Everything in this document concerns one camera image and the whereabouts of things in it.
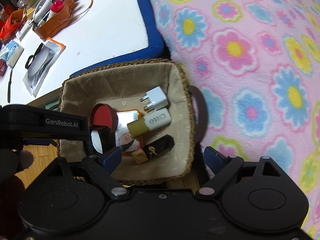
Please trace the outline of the white power adapter plug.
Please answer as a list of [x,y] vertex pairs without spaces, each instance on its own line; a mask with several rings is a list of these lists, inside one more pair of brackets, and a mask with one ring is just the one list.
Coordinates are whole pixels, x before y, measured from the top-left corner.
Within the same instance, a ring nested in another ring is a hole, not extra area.
[[149,91],[140,99],[140,102],[149,102],[144,106],[145,112],[157,111],[169,105],[168,98],[161,87],[157,86]]

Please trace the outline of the black scissors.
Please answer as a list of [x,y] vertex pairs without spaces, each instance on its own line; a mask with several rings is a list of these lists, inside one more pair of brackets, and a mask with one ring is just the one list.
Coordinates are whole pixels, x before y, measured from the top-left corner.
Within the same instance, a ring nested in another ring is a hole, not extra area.
[[29,67],[31,66],[33,60],[35,59],[35,57],[39,54],[39,52],[41,51],[41,49],[43,48],[43,43],[41,43],[38,48],[36,49],[35,53],[33,53],[33,55],[30,55],[27,59],[27,62],[25,64],[25,69],[29,69]]

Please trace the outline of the black compact with white inside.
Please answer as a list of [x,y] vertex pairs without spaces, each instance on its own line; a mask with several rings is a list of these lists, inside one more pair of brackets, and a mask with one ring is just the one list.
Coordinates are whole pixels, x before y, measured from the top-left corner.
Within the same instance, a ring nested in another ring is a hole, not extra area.
[[91,144],[97,154],[104,154],[116,145],[114,133],[111,132],[108,126],[94,125],[90,127],[90,132]]

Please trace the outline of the pink floral fleece blanket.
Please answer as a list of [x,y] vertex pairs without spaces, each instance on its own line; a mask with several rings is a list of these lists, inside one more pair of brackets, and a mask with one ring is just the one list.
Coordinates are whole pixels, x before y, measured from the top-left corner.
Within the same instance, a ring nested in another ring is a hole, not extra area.
[[319,239],[319,0],[150,0],[208,109],[203,146],[274,159],[309,200]]

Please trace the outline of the black and gold lipstick box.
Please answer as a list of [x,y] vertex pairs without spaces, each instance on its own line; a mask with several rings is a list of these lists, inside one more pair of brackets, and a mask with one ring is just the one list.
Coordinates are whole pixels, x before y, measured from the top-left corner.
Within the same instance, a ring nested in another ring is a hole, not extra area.
[[140,165],[146,161],[149,161],[153,157],[161,155],[163,152],[166,152],[172,149],[175,145],[174,139],[172,136],[166,134],[161,138],[143,146],[142,148],[136,150],[132,153],[132,156],[137,165]]

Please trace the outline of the clear plastic bag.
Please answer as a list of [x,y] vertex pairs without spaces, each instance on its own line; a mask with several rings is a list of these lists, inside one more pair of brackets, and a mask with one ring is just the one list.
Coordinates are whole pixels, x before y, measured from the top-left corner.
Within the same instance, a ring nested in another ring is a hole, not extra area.
[[56,62],[66,46],[52,38],[47,38],[43,42],[43,48],[33,60],[23,78],[23,82],[28,92],[36,97],[51,66]]

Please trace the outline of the brown leather pencil pouch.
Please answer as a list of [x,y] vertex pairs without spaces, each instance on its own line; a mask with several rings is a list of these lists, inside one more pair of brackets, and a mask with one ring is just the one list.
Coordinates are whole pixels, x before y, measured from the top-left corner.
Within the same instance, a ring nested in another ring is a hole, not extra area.
[[33,24],[33,32],[43,41],[47,38],[53,38],[62,29],[69,26],[74,19],[78,19],[91,9],[93,0],[90,0],[89,6],[81,12],[73,12],[77,6],[75,0],[63,0],[62,9],[55,13],[51,18],[47,18],[42,24]]

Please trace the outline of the gold and white tube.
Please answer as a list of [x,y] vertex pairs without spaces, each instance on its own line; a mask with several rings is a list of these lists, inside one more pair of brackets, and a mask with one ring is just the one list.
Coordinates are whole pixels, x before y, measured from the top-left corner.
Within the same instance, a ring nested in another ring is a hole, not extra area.
[[137,138],[169,123],[171,123],[171,115],[167,108],[162,108],[128,123],[127,128],[132,137]]

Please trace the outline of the round red tin lid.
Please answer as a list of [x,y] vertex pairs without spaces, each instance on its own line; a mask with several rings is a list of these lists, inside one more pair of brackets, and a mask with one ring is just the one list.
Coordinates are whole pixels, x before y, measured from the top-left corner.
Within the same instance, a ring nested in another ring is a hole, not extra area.
[[118,116],[110,105],[98,103],[91,110],[89,125],[106,126],[114,133],[118,127]]

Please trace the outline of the woven lined storage basket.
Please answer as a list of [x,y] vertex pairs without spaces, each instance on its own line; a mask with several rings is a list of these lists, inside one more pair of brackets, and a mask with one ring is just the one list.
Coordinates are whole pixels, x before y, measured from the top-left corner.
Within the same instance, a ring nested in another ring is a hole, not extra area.
[[84,117],[89,145],[62,139],[59,154],[70,163],[86,155],[120,148],[112,177],[124,185],[148,185],[182,178],[191,170],[195,131],[189,85],[180,63],[149,59],[115,63],[66,80],[59,99],[62,113]]

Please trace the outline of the black pen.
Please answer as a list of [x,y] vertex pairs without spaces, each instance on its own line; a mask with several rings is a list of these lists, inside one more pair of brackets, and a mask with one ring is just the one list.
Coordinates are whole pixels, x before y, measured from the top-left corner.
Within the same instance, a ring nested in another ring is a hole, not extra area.
[[11,83],[12,83],[12,74],[13,74],[13,68],[10,70],[10,77],[8,82],[8,94],[7,94],[7,101],[8,103],[11,102]]

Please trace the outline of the orange plastic bag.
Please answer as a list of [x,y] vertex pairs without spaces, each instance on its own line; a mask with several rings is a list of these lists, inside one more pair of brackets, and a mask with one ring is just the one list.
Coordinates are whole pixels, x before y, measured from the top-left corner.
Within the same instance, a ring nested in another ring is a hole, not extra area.
[[1,28],[1,41],[4,42],[8,39],[11,39],[16,30],[25,23],[26,18],[27,16],[25,9],[14,11]]

